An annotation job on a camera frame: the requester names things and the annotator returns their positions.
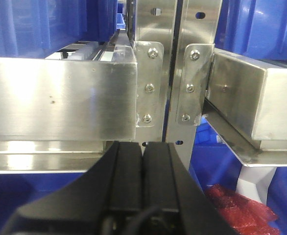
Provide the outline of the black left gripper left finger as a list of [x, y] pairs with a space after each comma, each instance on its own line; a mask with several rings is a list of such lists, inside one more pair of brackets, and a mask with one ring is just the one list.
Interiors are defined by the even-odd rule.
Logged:
[[105, 219], [121, 220], [142, 208], [142, 151], [114, 142], [82, 176], [45, 197], [18, 207], [2, 235], [96, 235]]

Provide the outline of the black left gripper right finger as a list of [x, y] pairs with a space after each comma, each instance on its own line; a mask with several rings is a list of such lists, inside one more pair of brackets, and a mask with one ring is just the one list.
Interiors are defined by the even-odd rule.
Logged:
[[150, 142], [143, 154], [144, 203], [171, 235], [235, 235], [189, 175], [172, 143]]

